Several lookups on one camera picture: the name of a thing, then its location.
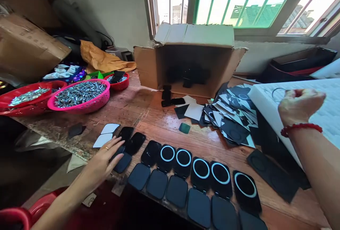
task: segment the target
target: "wooden table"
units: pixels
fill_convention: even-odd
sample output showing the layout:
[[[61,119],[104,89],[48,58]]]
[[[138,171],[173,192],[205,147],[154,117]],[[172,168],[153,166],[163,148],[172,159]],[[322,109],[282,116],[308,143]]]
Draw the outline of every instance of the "wooden table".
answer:
[[[232,78],[230,86],[246,83],[240,79]],[[146,135],[142,148],[132,158],[130,166],[125,173],[115,174],[116,188],[122,190],[127,177],[137,163],[146,145],[150,140],[161,144],[170,144],[176,148],[181,147],[192,152],[193,156],[201,157],[207,161],[218,161],[234,169],[251,175],[256,182],[260,201],[262,204],[261,218],[268,229],[320,229],[328,226],[328,222],[311,189],[299,189],[291,204],[286,203],[247,163],[247,156],[253,149],[241,146],[229,148],[220,131],[211,127],[201,128],[192,125],[190,119],[178,119],[174,107],[161,107],[161,92],[151,90],[140,85],[137,70],[130,73],[130,85],[121,92],[111,92],[109,102],[99,111],[87,115],[71,115],[62,112],[51,112],[37,117],[15,118],[29,129],[59,144],[69,152],[89,160],[97,150],[92,145],[107,123],[118,123],[123,126],[135,127],[138,132]],[[206,98],[195,97],[197,103],[207,103]],[[82,135],[67,140],[70,126],[83,123],[86,126]],[[190,132],[184,134],[178,130],[181,123],[191,126]],[[189,188],[192,188],[190,177],[187,179]],[[186,208],[178,209],[165,198],[157,201],[178,215],[187,218]],[[238,204],[235,195],[231,202],[235,208]]]

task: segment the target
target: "pink basket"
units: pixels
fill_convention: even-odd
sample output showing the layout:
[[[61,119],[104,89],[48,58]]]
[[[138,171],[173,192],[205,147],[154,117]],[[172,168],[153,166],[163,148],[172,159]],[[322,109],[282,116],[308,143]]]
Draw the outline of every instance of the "pink basket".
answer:
[[[56,101],[56,96],[61,92],[69,87],[72,87],[74,85],[77,85],[81,82],[100,82],[104,85],[106,85],[105,91],[97,96],[96,98],[93,98],[89,100],[88,102],[84,102],[82,104],[72,106],[72,107],[66,107],[66,108],[58,108],[55,106],[55,101]],[[76,83],[73,83],[71,85],[68,85],[67,87],[64,87],[57,91],[47,102],[47,106],[54,111],[64,111],[70,114],[87,114],[90,112],[97,111],[101,107],[103,107],[110,99],[110,83],[104,79],[89,79],[89,80],[84,80],[84,81],[79,81]]]

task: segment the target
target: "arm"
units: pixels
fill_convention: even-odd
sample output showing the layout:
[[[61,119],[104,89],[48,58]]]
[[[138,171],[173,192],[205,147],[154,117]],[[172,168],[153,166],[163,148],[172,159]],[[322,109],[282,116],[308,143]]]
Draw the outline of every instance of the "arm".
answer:
[[[286,91],[279,105],[283,125],[307,123],[324,99],[324,93],[311,89]],[[340,229],[340,150],[315,129],[293,129],[288,135],[329,224]]]
[[[63,229],[72,213],[90,193],[105,181],[123,157],[123,154],[119,154],[109,162],[117,149],[124,143],[120,139],[121,137],[116,138],[114,136],[95,154],[68,189],[54,200],[47,211],[34,224],[32,230]]]

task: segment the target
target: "window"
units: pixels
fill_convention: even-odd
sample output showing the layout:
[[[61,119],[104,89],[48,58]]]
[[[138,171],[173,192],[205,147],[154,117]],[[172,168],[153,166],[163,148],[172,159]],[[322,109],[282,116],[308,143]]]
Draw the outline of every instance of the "window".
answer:
[[[340,30],[340,0],[151,0],[162,22],[228,24],[236,40],[325,44]]]

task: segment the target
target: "red basket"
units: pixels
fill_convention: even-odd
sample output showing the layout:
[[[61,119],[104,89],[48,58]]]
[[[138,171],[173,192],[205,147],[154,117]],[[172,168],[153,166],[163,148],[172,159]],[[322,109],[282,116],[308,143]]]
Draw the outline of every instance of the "red basket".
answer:
[[[67,83],[64,81],[56,80],[52,82],[45,82],[52,84],[53,89],[64,88],[67,86]],[[1,108],[0,107],[0,116],[8,116],[8,117],[28,117],[28,116],[36,116],[41,115],[49,110],[47,107],[47,102],[49,98],[53,95],[45,95],[43,94],[39,98],[34,101],[30,101],[31,105],[22,107],[22,108]]]
[[[100,94],[99,96],[97,96],[96,98],[93,98],[91,100],[89,100],[88,102],[79,104],[79,105],[75,105],[72,107],[66,107],[66,108],[58,108],[55,106],[55,101],[56,101],[56,96],[61,92],[64,91],[66,89],[68,89],[69,87],[75,86],[79,83],[82,82],[100,82],[104,85],[106,85],[106,89],[104,90],[104,92],[102,94]],[[90,112],[94,112],[97,111],[98,109],[100,109],[101,107],[103,107],[110,99],[110,83],[104,79],[89,79],[89,80],[83,80],[83,81],[79,81],[76,83],[73,83],[71,85],[68,85],[67,87],[64,87],[62,89],[60,89],[59,91],[57,91],[55,94],[53,94],[53,96],[49,99],[49,101],[47,102],[47,106],[54,111],[64,111],[70,114],[87,114]]]
[[[18,97],[18,96],[25,94],[27,92],[30,92],[30,91],[37,90],[39,88],[49,88],[49,91],[43,93],[38,98],[36,98],[32,101],[22,102],[22,103],[20,103],[16,106],[9,106],[9,104],[11,104],[11,101],[15,97]],[[42,96],[47,96],[47,95],[50,95],[51,93],[52,93],[52,84],[50,82],[39,82],[39,83],[34,83],[34,84],[27,85],[27,86],[23,86],[21,88],[15,89],[13,91],[10,91],[8,93],[1,95],[0,96],[0,102],[1,102],[0,108],[22,108],[22,107],[30,105],[31,103],[41,99]]]
[[[114,76],[114,74],[110,74],[108,76],[106,76],[104,79],[107,80],[110,76]],[[114,83],[114,84],[110,84],[110,88],[112,88],[115,91],[121,91],[126,89],[129,86],[129,74],[125,73],[124,76],[127,78],[126,80],[119,82],[119,83]]]

